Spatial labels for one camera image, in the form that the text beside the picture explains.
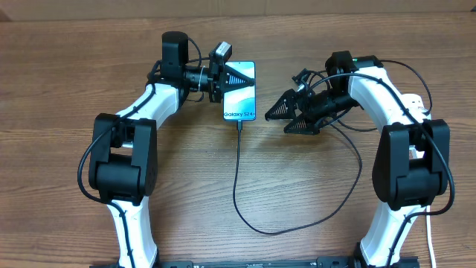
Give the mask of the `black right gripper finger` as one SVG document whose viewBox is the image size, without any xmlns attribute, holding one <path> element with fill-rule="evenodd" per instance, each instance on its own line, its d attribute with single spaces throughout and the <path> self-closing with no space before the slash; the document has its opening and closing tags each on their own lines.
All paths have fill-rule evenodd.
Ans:
<svg viewBox="0 0 476 268">
<path fill-rule="evenodd" d="M 296 96 L 297 92 L 294 89 L 285 91 L 275 105 L 265 114 L 265 119 L 267 121 L 296 119 L 295 110 L 298 108 Z"/>
<path fill-rule="evenodd" d="M 315 119 L 300 114 L 292 119 L 283 128 L 283 131 L 286 134 L 317 135 L 320 133 L 320 128 L 316 126 L 317 122 Z"/>
</svg>

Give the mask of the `Samsung Galaxy smartphone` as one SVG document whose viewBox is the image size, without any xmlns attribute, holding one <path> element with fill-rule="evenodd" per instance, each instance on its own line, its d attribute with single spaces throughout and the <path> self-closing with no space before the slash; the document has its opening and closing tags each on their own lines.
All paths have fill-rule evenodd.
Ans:
<svg viewBox="0 0 476 268">
<path fill-rule="evenodd" d="M 223 119 L 226 121 L 254 121 L 256 119 L 256 64 L 255 86 L 249 86 L 232 92 L 227 92 L 222 97 Z"/>
</svg>

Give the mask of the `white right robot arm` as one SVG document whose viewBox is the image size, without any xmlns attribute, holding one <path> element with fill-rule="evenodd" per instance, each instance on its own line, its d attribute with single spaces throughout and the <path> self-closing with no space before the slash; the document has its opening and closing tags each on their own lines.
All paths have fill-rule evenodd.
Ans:
<svg viewBox="0 0 476 268">
<path fill-rule="evenodd" d="M 445 192 L 454 193 L 448 166 L 450 129 L 431 119 L 418 95 L 401 94 L 383 61 L 375 56 L 332 53 L 325 62 L 327 89 L 319 94 L 304 69 L 294 76 L 298 90 L 283 93 L 265 114 L 285 119 L 285 133 L 317 135 L 353 107 L 361 107 L 380 133 L 372 170 L 379 198 L 367 234 L 351 257 L 319 257 L 318 267 L 418 267 L 417 258 L 402 258 L 400 249 L 413 221 L 429 216 L 428 207 Z"/>
</svg>

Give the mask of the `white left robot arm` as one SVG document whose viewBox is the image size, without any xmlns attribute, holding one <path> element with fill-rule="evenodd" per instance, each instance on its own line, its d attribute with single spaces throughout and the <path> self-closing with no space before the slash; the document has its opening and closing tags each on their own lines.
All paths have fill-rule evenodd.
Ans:
<svg viewBox="0 0 476 268">
<path fill-rule="evenodd" d="M 161 267 L 152 236 L 149 198 L 158 178 L 157 131 L 191 92 L 208 93 L 226 121 L 256 118 L 256 64 L 232 61 L 232 46 L 219 42 L 203 65 L 189 58 L 193 40 L 180 31 L 162 35 L 162 58 L 147 75 L 144 93 L 129 107 L 99 114 L 81 161 L 89 164 L 95 201 L 107 206 L 120 247 L 117 267 Z"/>
</svg>

